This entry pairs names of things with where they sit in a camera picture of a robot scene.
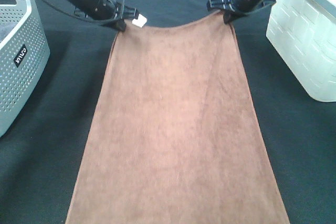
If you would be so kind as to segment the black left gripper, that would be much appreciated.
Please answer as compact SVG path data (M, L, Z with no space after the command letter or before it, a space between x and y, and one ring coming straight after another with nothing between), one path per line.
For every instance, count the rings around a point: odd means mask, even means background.
M116 0L68 0L75 8L93 19L95 23L101 23L103 27L109 27L116 31L125 31L127 24L125 19L139 18L139 10L128 7L124 2Z

